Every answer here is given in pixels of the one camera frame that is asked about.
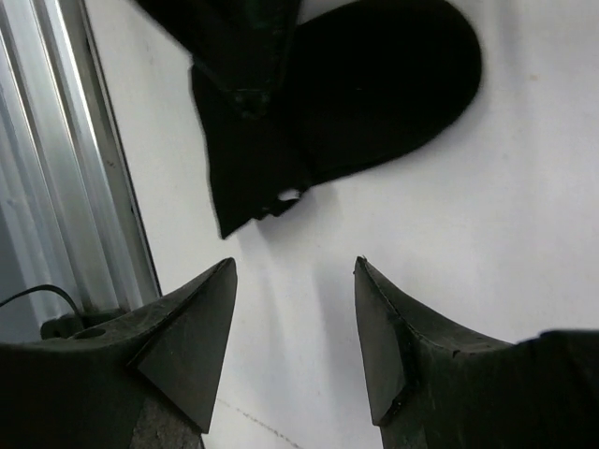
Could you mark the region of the black striped sock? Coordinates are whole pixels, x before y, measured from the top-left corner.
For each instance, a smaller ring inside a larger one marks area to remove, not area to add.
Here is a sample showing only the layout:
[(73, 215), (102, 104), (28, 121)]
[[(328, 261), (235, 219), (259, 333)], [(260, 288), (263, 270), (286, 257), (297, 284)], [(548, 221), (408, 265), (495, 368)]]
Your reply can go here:
[(302, 24), (267, 113), (241, 116), (190, 71), (226, 238), (318, 184), (412, 152), (453, 124), (482, 76), (474, 27), (446, 1), (356, 1)]

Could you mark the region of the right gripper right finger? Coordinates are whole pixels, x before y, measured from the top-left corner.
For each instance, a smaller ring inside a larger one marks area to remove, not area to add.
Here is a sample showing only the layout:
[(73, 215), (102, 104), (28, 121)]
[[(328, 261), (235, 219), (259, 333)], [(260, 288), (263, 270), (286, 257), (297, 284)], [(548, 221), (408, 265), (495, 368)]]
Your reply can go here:
[(373, 424), (386, 448), (594, 448), (598, 334), (507, 343), (405, 294), (365, 258), (355, 307)]

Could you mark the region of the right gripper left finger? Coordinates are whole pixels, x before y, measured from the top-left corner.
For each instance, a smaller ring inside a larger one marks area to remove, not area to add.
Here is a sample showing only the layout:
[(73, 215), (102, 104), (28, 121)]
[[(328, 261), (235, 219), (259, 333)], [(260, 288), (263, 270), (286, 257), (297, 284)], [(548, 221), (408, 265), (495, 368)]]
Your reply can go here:
[(235, 307), (227, 258), (156, 301), (84, 329), (1, 347), (5, 448), (198, 448)]

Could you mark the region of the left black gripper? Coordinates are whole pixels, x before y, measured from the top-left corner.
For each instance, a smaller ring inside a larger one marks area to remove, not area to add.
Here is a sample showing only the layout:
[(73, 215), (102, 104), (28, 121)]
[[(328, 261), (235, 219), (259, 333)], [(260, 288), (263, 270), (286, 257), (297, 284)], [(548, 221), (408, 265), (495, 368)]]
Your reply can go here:
[(146, 0), (138, 5), (246, 117), (264, 115), (285, 77), (299, 1)]

